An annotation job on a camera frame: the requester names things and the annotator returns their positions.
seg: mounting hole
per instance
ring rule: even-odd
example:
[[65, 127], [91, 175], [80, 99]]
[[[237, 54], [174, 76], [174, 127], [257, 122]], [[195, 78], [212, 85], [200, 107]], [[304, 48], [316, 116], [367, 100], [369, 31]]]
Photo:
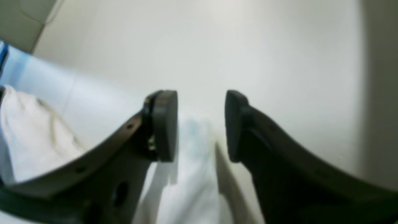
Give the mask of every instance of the mounting hole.
[[112, 205], [114, 207], [120, 207], [123, 205], [127, 198], [127, 193], [129, 191], [129, 185], [127, 182], [121, 182], [114, 190], [112, 194]]
[[87, 167], [79, 167], [79, 168], [76, 168], [75, 172], [76, 173], [83, 173], [86, 170], [87, 170]]

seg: white wall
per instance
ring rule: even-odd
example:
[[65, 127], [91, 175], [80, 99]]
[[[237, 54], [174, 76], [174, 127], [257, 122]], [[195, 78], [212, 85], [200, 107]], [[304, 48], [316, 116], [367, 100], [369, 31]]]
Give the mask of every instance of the white wall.
[[[363, 177], [365, 73], [358, 1], [65, 0], [35, 56], [76, 73], [63, 117], [93, 147], [157, 89], [212, 121], [226, 149], [224, 97], [246, 94], [309, 150]], [[251, 178], [230, 165], [254, 218]]]

